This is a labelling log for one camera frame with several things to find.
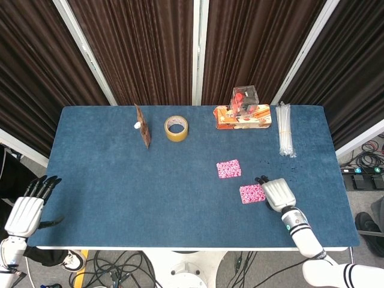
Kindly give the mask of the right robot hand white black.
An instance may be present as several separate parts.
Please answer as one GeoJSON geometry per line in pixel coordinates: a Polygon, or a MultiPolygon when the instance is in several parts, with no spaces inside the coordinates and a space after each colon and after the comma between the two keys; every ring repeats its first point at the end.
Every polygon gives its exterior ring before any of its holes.
{"type": "Polygon", "coordinates": [[[255,181],[261,185],[266,200],[274,211],[282,212],[284,208],[296,205],[296,198],[284,178],[269,180],[262,175],[260,178],[256,177],[255,181]]]}

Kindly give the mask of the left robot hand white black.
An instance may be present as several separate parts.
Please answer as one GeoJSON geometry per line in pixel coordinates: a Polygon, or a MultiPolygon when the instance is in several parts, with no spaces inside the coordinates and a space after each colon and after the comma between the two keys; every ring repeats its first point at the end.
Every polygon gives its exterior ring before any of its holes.
{"type": "Polygon", "coordinates": [[[48,178],[44,175],[28,185],[24,195],[16,200],[5,224],[5,231],[9,236],[28,238],[36,230],[53,227],[63,221],[64,216],[52,221],[41,220],[48,199],[61,181],[57,176],[48,178]]]}

